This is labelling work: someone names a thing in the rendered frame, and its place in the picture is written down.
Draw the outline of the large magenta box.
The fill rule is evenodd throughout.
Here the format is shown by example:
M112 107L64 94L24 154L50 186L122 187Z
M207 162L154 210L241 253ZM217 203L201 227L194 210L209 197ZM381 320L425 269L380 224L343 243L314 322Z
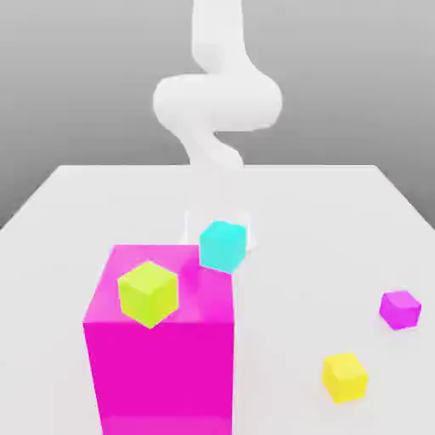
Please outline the large magenta box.
M153 329L121 310L118 279L151 261L179 278L178 310ZM232 435L230 274L195 245L116 245L83 319L103 435Z

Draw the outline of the small lime cube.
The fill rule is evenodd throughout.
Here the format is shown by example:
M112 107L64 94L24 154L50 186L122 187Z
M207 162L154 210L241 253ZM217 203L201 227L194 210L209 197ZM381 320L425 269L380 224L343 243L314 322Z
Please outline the small lime cube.
M121 311L148 329L153 329L178 309L178 276L147 261L118 280Z

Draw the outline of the small yellow cube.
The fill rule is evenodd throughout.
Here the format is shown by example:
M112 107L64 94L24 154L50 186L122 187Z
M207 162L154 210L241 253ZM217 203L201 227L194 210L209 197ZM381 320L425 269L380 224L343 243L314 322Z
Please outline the small yellow cube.
M325 358L322 382L336 404L361 399L369 376L354 353L341 353Z

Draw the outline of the small cyan cube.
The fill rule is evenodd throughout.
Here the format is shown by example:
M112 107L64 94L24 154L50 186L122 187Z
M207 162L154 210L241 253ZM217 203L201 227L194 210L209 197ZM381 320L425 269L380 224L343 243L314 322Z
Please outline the small cyan cube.
M246 227L213 221L200 235L200 265L232 274L246 256Z

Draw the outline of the small purple cube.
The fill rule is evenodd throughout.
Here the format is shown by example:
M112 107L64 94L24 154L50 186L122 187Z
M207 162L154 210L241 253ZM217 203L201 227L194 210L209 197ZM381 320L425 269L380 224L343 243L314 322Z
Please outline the small purple cube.
M408 291L389 291L382 294L380 316L392 330L413 328L418 325L421 303Z

